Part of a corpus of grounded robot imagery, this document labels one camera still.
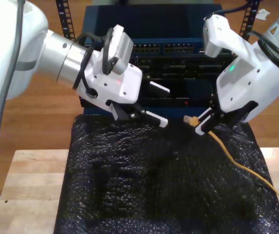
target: black cable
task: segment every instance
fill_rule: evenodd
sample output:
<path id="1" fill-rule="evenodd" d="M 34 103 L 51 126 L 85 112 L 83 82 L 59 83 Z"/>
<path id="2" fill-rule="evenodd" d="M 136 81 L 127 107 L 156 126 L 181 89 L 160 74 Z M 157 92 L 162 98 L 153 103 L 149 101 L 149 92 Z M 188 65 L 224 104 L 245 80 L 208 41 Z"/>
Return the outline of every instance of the black cable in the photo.
<path id="1" fill-rule="evenodd" d="M 24 3 L 25 3 L 25 0 L 18 0 L 14 50 L 13 50 L 12 57 L 11 57 L 11 60 L 9 63 L 9 67 L 8 67 L 8 70 L 6 73 L 4 84 L 2 86 L 2 90 L 0 93 L 0 128 L 1 128 L 2 116 L 3 116 L 3 111 L 4 111 L 4 106 L 5 106 L 8 90 L 9 90 L 9 87 L 10 87 L 10 84 L 11 84 L 11 81 L 13 78 L 13 74 L 15 71 L 15 67 L 16 67 L 16 63 L 17 63 L 19 51 L 20 51 Z"/>
<path id="2" fill-rule="evenodd" d="M 85 33 L 82 33 L 81 35 L 79 35 L 75 40 L 74 42 L 75 43 L 79 43 L 80 45 L 84 46 L 84 43 L 85 43 L 85 40 L 86 38 L 90 38 L 92 43 L 91 43 L 91 47 L 87 49 L 86 53 L 84 54 L 83 56 L 83 59 L 82 59 L 82 62 L 81 62 L 81 66 L 80 66 L 80 70 L 79 70 L 79 73 L 78 73 L 78 76 L 77 76 L 77 79 L 74 83 L 74 86 L 73 86 L 73 89 L 77 89 L 78 85 L 79 85 L 79 82 L 80 80 L 82 80 L 82 83 L 86 89 L 86 93 L 87 95 L 89 95 L 90 97 L 92 98 L 95 98 L 97 97 L 97 92 L 95 89 L 92 89 L 89 87 L 87 81 L 86 81 L 86 78 L 85 78 L 85 74 L 84 74 L 84 70 L 92 56 L 92 53 L 94 51 L 94 48 L 95 48 L 95 41 L 102 41 L 104 42 L 104 50 L 103 50 L 103 60 L 102 60 L 102 70 L 103 70 L 103 73 L 105 75 L 108 75 L 110 73 L 109 69 L 108 69 L 108 53 L 109 53 L 109 45 L 110 45 L 110 41 L 111 41 L 111 38 L 112 38 L 112 33 L 113 33 L 114 29 L 113 28 L 110 28 L 106 34 L 105 37 L 98 37 L 98 36 L 95 36 L 94 34 L 90 33 L 90 32 L 85 32 Z"/>
<path id="3" fill-rule="evenodd" d="M 272 43 L 268 38 L 266 38 L 264 35 L 262 35 L 261 33 L 258 33 L 256 31 L 251 31 L 251 32 L 248 32 L 246 35 L 254 35 L 254 36 L 258 37 L 262 42 L 267 44 L 272 50 L 274 50 L 276 53 L 279 54 L 279 48 L 274 43 Z"/>
<path id="4" fill-rule="evenodd" d="M 222 15 L 222 14 L 228 14 L 228 13 L 233 13 L 233 12 L 237 12 L 237 11 L 241 11 L 246 9 L 247 7 L 250 6 L 250 4 L 252 3 L 253 0 L 249 0 L 245 5 L 242 5 L 240 7 L 234 8 L 234 9 L 228 9 L 228 10 L 218 10 L 213 12 L 212 14 L 210 14 L 209 16 L 206 17 L 206 19 L 209 19 L 212 15 Z"/>
<path id="5" fill-rule="evenodd" d="M 102 72 L 105 75 L 109 75 L 111 71 L 109 71 L 109 64 L 108 64 L 108 54 L 109 54 L 109 45 L 112 38 L 112 33 L 114 29 L 110 28 L 106 34 L 103 46 L 103 55 L 102 55 Z"/>
<path id="6" fill-rule="evenodd" d="M 263 53 L 279 68 L 279 58 L 267 47 L 267 44 L 261 40 L 258 40 L 258 44 Z"/>
<path id="7" fill-rule="evenodd" d="M 271 48 L 273 51 L 279 54 L 279 48 L 274 43 L 272 43 L 268 38 L 266 38 L 264 35 L 256 31 L 248 32 L 247 35 L 254 35 L 259 38 L 258 44 L 261 50 L 279 68 L 279 58 L 270 50 Z"/>

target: white paper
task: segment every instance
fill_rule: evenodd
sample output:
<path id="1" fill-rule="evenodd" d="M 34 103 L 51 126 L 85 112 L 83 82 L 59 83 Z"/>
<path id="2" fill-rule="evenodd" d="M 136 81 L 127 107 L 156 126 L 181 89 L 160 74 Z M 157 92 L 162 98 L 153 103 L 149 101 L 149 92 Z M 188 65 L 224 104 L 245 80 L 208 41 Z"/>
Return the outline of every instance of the white paper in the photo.
<path id="1" fill-rule="evenodd" d="M 270 12 L 268 12 L 265 9 L 261 9 L 259 10 L 259 13 L 257 13 L 256 18 L 260 19 L 260 20 L 266 20 L 266 17 L 270 14 Z"/>

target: wooden table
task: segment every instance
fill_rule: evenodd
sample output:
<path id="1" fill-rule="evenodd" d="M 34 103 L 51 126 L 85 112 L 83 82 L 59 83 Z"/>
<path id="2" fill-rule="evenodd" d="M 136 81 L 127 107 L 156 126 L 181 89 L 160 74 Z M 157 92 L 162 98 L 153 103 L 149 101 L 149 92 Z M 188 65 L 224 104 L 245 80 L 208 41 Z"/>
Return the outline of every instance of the wooden table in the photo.
<path id="1" fill-rule="evenodd" d="M 279 148 L 261 149 L 279 190 Z M 16 151 L 0 198 L 0 234 L 52 234 L 68 150 Z"/>

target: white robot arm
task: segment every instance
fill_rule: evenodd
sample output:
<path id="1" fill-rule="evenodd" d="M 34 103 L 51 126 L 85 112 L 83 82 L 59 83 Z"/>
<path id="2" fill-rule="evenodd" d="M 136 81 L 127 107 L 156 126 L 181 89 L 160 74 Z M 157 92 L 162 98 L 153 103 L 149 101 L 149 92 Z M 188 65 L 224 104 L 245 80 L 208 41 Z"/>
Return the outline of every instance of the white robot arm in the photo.
<path id="1" fill-rule="evenodd" d="M 267 37 L 279 48 L 278 22 L 271 26 Z M 205 19 L 203 39 L 207 56 L 214 58 L 225 48 L 238 57 L 217 79 L 211 107 L 199 116 L 196 132 L 200 135 L 219 123 L 234 126 L 240 121 L 248 122 L 279 96 L 279 66 L 260 47 L 262 44 L 251 45 L 220 15 Z"/>
<path id="2" fill-rule="evenodd" d="M 4 35 L 0 37 L 0 91 L 13 53 L 17 8 L 17 0 L 0 0 L 0 29 Z M 165 127 L 167 119 L 144 111 L 136 104 L 142 71 L 129 63 L 133 42 L 119 25 L 109 36 L 105 53 L 105 48 L 100 52 L 88 51 L 48 30 L 44 13 L 26 1 L 20 53 L 7 98 L 22 94 L 35 72 L 49 74 L 57 83 L 75 89 L 82 98 L 113 113 L 115 119 L 144 117 Z M 104 55 L 108 62 L 106 72 L 103 72 Z M 160 88 L 153 82 L 151 85 Z M 130 112 L 124 110 L 125 105 L 129 105 Z"/>

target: black bubble wrap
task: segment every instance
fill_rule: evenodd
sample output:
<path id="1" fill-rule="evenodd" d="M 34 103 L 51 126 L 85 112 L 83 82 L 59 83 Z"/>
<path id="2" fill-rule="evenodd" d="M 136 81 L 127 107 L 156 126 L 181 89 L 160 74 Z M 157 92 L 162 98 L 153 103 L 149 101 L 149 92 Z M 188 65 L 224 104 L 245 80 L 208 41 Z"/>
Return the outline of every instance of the black bubble wrap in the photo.
<path id="1" fill-rule="evenodd" d="M 247 124 L 214 132 L 234 159 L 271 181 Z M 279 234 L 279 201 L 211 136 L 78 116 L 55 234 Z"/>

